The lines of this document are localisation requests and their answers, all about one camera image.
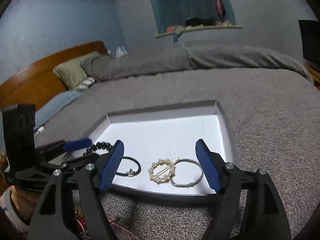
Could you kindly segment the left striped sleeve forearm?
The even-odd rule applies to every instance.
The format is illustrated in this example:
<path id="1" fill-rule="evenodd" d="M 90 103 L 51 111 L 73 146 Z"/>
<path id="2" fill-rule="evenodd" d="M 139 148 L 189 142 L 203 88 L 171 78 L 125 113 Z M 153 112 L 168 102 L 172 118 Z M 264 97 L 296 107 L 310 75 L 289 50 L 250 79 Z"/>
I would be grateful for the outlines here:
<path id="1" fill-rule="evenodd" d="M 29 226 L 25 224 L 14 210 L 11 201 L 11 188 L 8 188 L 1 196 L 1 211 L 7 221 L 19 233 L 27 233 Z"/>

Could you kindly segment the person's left hand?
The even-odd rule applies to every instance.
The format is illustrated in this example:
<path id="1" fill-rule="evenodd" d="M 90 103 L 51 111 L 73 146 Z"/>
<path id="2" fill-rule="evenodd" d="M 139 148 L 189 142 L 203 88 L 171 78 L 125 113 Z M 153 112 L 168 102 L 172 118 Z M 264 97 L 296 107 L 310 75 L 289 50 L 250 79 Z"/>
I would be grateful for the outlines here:
<path id="1" fill-rule="evenodd" d="M 18 186 L 11 186 L 10 189 L 11 202 L 15 212 L 23 222 L 29 225 L 41 194 L 38 192 L 24 191 Z"/>

